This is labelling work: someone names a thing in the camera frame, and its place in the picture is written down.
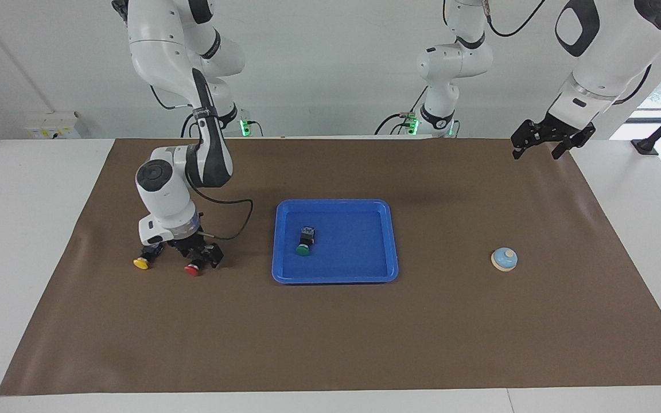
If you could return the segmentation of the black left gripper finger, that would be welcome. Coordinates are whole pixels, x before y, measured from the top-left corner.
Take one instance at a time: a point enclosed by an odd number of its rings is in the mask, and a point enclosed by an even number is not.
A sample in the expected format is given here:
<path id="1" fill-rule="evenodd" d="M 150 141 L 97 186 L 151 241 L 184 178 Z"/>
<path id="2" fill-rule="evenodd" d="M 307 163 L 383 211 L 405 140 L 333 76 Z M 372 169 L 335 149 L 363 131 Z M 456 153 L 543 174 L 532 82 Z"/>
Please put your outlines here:
<path id="1" fill-rule="evenodd" d="M 527 119 L 512 133 L 512 157 L 515 160 L 520 159 L 527 149 L 540 145 L 540 129 L 539 123 Z"/>
<path id="2" fill-rule="evenodd" d="M 572 136 L 564 135 L 559 143 L 553 149 L 553 159 L 557 160 L 574 148 L 582 148 L 589 141 L 591 136 L 595 133 L 596 128 L 592 122 L 588 123 L 582 131 L 579 131 Z"/>

